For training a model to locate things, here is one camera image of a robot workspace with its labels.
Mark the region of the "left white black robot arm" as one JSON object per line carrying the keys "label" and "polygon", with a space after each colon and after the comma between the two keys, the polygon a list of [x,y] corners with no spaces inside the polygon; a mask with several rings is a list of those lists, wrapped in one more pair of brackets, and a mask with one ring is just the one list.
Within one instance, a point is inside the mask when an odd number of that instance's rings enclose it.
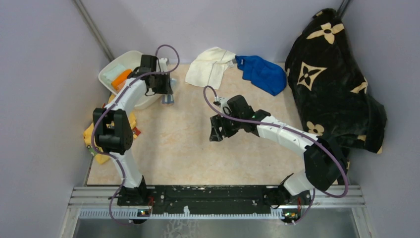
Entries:
{"label": "left white black robot arm", "polygon": [[121,176],[120,190],[129,190],[129,199],[143,205],[149,198],[144,176],[135,167],[131,146],[133,132],[129,114],[143,97],[172,94],[170,71],[152,72],[141,69],[142,74],[126,79],[123,89],[104,108],[93,111],[94,129],[91,135],[93,149],[109,156]]}

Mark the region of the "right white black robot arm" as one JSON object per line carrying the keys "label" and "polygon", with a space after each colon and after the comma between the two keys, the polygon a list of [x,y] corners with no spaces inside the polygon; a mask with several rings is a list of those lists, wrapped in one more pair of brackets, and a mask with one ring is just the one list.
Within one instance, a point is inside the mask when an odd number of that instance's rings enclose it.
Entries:
{"label": "right white black robot arm", "polygon": [[304,169],[289,175],[280,184],[279,199],[284,204],[292,204],[299,193],[310,189],[317,189],[334,198],[348,194],[345,158],[332,136],[318,136],[298,130],[263,110],[251,113],[249,119],[217,112],[210,121],[210,141],[222,141],[242,129],[287,147],[303,158]]}

